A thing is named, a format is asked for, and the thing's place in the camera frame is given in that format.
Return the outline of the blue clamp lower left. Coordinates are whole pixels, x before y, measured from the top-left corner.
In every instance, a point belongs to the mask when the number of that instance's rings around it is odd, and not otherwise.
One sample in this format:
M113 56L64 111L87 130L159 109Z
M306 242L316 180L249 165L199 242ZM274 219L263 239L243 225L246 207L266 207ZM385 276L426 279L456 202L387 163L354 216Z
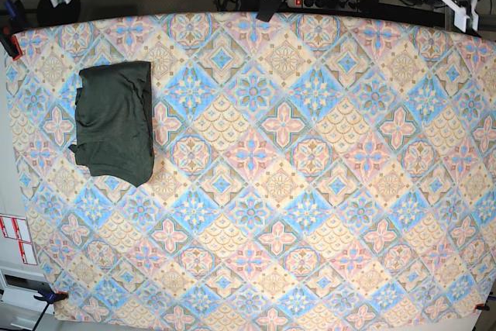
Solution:
M38 325L40 324L42 318L47 312L47 309L49 308L50 305L53 305L57 302L61 302L65 299L69 298L69 294L66 292L53 292L52 290L50 291L38 291L36 295L33 296L34 299L40 302L45 302L46 305L44 306L43 311L40 313L34 327L33 331L36 331Z

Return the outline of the orange clamp lower right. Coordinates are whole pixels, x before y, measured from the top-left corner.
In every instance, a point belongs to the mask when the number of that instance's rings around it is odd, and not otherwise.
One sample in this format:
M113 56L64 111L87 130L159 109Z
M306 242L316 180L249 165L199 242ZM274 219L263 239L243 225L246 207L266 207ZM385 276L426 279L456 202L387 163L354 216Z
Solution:
M487 312L490 310L490 306L488 304L478 304L475 309L478 311Z

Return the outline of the dark green long-sleeve shirt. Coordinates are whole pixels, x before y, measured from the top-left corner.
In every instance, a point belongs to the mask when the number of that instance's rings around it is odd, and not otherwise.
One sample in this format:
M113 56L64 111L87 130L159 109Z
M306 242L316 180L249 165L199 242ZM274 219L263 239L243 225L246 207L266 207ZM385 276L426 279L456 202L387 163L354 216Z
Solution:
M75 99L75 163L91 176L113 176L135 187L154 167L151 63L132 61L79 72Z

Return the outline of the grey cabinet lower left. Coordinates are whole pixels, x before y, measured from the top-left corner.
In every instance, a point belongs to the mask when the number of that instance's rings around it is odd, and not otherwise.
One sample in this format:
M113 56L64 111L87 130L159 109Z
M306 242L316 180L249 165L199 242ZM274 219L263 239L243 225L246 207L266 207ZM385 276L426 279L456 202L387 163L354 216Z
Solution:
M40 296L38 291L49 288L38 271L1 266L1 305L6 307L7 328L34 330L47 306L35 296Z

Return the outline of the black round stool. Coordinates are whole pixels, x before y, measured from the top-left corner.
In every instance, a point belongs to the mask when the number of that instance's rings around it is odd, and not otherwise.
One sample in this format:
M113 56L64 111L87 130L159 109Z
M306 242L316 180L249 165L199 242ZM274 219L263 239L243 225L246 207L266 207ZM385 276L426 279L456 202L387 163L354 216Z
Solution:
M40 0L36 8L39 27L62 26L76 23L81 14L81 0L71 0L53 7L50 0Z

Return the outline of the blue clamp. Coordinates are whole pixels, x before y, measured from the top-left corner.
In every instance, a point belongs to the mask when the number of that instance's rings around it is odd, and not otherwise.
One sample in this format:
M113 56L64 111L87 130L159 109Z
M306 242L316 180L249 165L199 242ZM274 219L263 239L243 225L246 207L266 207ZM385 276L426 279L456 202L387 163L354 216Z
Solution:
M14 32L16 22L18 21L17 8L11 0L5 0L4 5L5 11L2 11L1 14L9 17L9 25L1 27L1 45L13 60L18 60L22 56L22 51Z
M57 302L61 302L65 299L69 298L69 294L66 292L53 292L52 290L50 291L38 291L36 295L33 296L34 299L40 302L45 302L46 305L44 306L43 311L40 313L34 327L33 331L36 331L38 325L40 324L42 318L47 312L47 309L49 308L50 305L53 305Z

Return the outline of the white power strip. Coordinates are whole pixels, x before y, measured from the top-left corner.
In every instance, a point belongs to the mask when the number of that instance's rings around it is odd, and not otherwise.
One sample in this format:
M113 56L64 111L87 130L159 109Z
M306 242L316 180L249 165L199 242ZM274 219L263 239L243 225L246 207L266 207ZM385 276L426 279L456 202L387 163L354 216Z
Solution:
M290 9L338 10L354 12L358 9L357 0L286 0Z

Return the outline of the black remote-like device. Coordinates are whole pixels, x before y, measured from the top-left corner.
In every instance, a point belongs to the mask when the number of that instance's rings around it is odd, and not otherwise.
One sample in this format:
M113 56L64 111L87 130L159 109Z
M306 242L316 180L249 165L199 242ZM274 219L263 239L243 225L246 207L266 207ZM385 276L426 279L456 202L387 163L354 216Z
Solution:
M262 0L257 12L256 19L262 22L269 22L278 11L281 4L286 0Z

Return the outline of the blue clamp upper left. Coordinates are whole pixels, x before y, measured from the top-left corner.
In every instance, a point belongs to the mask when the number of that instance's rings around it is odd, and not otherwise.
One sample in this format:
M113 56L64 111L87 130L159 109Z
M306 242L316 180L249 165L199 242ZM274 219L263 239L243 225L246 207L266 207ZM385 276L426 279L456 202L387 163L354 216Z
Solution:
M5 0L4 5L5 11L2 11L1 14L9 17L9 25L1 27L1 45L13 60L18 60L22 56L22 51L14 32L16 22L18 21L17 8L11 0Z

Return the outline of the patterned pastel tablecloth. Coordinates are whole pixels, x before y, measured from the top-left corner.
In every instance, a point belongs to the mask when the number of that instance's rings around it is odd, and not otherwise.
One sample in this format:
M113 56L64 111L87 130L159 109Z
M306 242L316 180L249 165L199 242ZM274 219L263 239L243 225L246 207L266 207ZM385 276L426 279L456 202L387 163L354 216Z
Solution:
M495 45L351 17L137 16L35 29L5 58L58 319L376 330L476 312L495 281ZM151 65L155 164L77 165L86 67Z

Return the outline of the red white labels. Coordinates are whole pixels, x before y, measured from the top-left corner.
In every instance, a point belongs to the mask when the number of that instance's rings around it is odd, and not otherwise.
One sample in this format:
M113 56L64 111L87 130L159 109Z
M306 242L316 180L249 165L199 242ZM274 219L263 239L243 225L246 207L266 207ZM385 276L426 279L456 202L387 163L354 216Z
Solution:
M4 239L16 242L23 264L37 265L33 241L25 218L1 215L1 231Z

